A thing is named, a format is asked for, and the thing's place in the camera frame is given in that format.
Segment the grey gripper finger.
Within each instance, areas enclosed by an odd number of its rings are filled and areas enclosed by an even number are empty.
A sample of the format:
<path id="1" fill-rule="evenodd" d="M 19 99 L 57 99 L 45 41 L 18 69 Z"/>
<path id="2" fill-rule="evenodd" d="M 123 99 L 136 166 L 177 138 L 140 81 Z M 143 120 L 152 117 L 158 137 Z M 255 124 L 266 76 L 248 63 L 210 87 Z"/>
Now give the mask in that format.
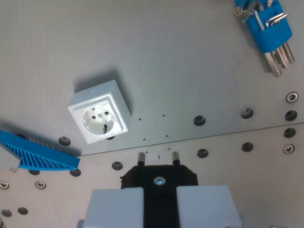
<path id="1" fill-rule="evenodd" d="M 181 228 L 241 228 L 243 222 L 228 186 L 177 187 Z"/>
<path id="2" fill-rule="evenodd" d="M 83 227 L 142 228 L 144 190 L 138 188 L 94 190 Z"/>

